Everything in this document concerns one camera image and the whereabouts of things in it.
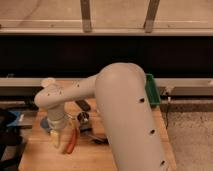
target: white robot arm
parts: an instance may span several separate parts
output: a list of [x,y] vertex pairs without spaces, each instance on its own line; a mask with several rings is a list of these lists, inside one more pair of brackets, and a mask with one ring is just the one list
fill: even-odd
[[67,88],[50,84],[36,95],[35,103],[47,110],[50,127],[60,130],[66,125],[66,101],[95,96],[118,170],[168,171],[145,84],[139,66],[115,63]]

